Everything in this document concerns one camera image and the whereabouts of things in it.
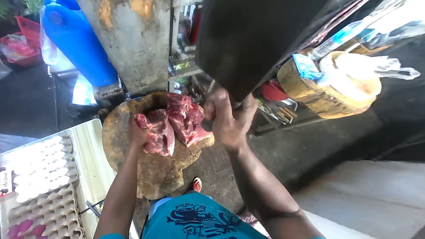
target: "human hand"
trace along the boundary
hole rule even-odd
[[[232,111],[229,94],[218,89],[204,105],[205,120],[214,120],[214,137],[227,150],[236,150],[246,144],[246,134],[257,110],[257,101],[249,94],[237,110]]]
[[[137,123],[134,115],[128,119],[128,139],[130,141],[130,149],[138,149],[146,143],[147,134],[149,129],[141,129]]]

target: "raw meat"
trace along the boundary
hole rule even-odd
[[[147,114],[135,114],[137,125],[141,129],[149,128],[143,150],[146,153],[158,153],[162,156],[173,155],[174,132],[168,121],[168,114],[164,109],[151,111]]]
[[[199,105],[192,103],[190,96],[169,93],[167,113],[174,132],[187,147],[213,135],[201,127],[204,113]]]

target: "foot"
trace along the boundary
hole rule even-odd
[[[192,190],[197,191],[198,193],[201,192],[202,189],[202,181],[200,178],[195,178],[193,180],[193,186],[192,186]]]

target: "forearm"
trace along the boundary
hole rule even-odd
[[[281,182],[258,160],[246,141],[228,152],[246,207],[259,216],[272,238],[323,237]]]
[[[128,150],[118,173],[109,188],[94,238],[119,233],[128,236],[134,214],[137,193],[138,148]]]
[[[257,212],[262,219],[299,210],[286,188],[258,160],[246,141],[228,152],[239,191],[248,209]]]

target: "green plant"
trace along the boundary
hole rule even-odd
[[[38,14],[41,6],[43,6],[43,0],[24,0],[27,9],[25,10],[26,14]]]
[[[11,6],[6,0],[0,0],[0,19],[7,20],[11,16]]]

